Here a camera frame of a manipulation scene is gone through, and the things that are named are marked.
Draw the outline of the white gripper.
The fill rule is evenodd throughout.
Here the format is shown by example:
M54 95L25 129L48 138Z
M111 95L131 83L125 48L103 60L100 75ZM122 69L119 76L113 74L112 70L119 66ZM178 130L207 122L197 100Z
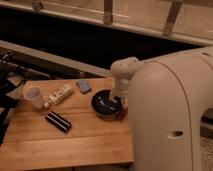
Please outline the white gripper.
M128 94L130 81L127 79L115 78L112 83L112 89L109 96L110 102L117 103L116 97L125 98Z

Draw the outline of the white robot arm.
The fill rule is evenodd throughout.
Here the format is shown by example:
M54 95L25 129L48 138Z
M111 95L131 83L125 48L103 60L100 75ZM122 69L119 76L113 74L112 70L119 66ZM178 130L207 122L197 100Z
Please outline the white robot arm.
M213 109L213 46L111 65L125 98L135 171L202 171L200 122Z

